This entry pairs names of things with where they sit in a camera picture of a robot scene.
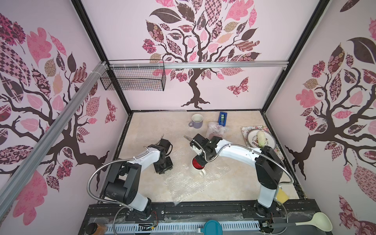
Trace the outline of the clear bubble wrap sheet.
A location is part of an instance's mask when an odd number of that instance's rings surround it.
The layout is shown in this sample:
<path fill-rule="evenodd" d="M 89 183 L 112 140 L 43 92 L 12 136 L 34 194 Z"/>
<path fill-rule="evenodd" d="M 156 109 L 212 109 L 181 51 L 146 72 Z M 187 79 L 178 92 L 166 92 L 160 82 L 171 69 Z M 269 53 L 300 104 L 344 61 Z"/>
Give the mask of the clear bubble wrap sheet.
<path fill-rule="evenodd" d="M 209 122 L 208 129 L 206 133 L 206 138 L 211 139 L 212 137 L 221 137 L 229 131 L 229 128 L 226 126 L 219 125 L 218 122 Z"/>
<path fill-rule="evenodd" d="M 192 164 L 195 156 L 196 153 L 190 148 L 173 150 L 170 154 L 173 169 L 163 174 L 163 179 L 175 205 L 202 192 L 231 170 L 220 159 L 206 164 L 204 169 L 195 169 Z"/>

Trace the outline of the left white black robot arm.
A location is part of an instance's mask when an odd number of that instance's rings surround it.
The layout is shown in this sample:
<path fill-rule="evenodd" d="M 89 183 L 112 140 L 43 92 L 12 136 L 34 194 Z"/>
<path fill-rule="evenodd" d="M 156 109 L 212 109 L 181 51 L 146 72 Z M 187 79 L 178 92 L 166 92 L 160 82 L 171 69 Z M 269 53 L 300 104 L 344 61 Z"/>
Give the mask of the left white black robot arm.
<path fill-rule="evenodd" d="M 173 146 L 150 145 L 133 159 L 111 164 L 104 186 L 104 196 L 142 213 L 150 213 L 151 200 L 139 193 L 143 170 L 153 165 L 157 174 L 173 168 L 170 154 Z"/>

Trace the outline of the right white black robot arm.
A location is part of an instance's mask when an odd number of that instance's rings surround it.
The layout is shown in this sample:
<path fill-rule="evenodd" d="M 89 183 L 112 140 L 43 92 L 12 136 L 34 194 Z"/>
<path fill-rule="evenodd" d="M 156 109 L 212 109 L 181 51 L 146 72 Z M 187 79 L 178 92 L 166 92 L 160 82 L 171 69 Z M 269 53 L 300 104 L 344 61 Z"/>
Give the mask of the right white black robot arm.
<path fill-rule="evenodd" d="M 284 172 L 282 162 L 273 148 L 249 148 L 233 144 L 227 140 L 214 136 L 210 140 L 197 134 L 194 138 L 185 137 L 190 141 L 191 149 L 196 153 L 193 167 L 204 169 L 206 164 L 220 157 L 233 159 L 254 167 L 258 182 L 260 183 L 259 195 L 256 206 L 270 209 L 278 192 L 278 185 Z"/>

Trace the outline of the blue tape dispenser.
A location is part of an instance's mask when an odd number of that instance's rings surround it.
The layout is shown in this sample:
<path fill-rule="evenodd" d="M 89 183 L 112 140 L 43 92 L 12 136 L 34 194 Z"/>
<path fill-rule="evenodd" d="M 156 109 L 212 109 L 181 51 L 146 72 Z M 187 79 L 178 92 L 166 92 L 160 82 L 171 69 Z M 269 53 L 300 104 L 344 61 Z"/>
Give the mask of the blue tape dispenser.
<path fill-rule="evenodd" d="M 226 112 L 220 112 L 218 117 L 218 124 L 221 126 L 226 126 L 227 121 L 227 113 Z"/>

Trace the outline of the white mug red inside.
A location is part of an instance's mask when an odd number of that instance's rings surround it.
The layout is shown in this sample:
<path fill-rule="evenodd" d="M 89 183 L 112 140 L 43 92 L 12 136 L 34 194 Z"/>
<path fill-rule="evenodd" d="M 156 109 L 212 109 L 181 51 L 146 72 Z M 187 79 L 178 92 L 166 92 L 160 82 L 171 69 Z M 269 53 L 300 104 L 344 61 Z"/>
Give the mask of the white mug red inside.
<path fill-rule="evenodd" d="M 201 166 L 195 158 L 191 161 L 190 171 L 194 175 L 206 176 L 205 167 Z"/>

